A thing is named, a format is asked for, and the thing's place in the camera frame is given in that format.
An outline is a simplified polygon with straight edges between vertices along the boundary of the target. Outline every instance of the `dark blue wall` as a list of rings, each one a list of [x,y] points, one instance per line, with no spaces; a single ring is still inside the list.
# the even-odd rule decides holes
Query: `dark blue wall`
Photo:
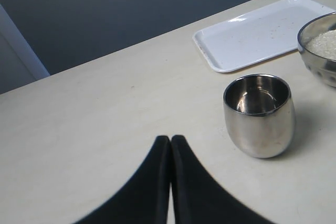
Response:
[[[0,0],[51,74],[248,0]]]

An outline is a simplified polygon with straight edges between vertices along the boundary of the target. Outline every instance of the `metal cup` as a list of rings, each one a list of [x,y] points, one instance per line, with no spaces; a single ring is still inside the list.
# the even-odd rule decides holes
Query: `metal cup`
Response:
[[[282,153],[295,131],[295,111],[288,84],[269,74],[233,81],[224,92],[225,123],[234,144],[252,157]]]

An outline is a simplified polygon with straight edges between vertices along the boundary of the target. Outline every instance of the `table surface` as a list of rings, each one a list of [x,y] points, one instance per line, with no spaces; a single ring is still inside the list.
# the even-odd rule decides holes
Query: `table surface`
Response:
[[[192,41],[199,29],[276,1],[252,0],[0,95],[0,223],[78,220],[130,178],[162,134],[185,135],[212,176],[266,218],[336,222],[335,90],[298,52],[220,74]],[[275,74],[292,89],[297,132],[276,158],[245,155],[226,131],[223,91],[250,73]]]

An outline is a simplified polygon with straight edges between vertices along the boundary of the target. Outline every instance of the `stainless steel bowl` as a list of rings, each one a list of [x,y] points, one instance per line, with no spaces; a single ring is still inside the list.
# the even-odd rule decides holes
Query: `stainless steel bowl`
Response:
[[[224,92],[225,123],[231,140],[252,157],[282,153],[295,129],[295,111],[288,84],[269,74],[233,81]]]
[[[336,29],[336,12],[313,19],[298,33],[298,49],[307,69],[325,84],[336,87],[336,61],[313,54],[307,50],[308,42],[330,30]]]

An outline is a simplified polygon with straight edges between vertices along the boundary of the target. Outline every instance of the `rice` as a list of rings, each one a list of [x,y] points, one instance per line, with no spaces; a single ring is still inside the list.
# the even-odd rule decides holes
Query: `rice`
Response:
[[[307,49],[318,56],[336,60],[336,30],[315,37],[308,42]]]

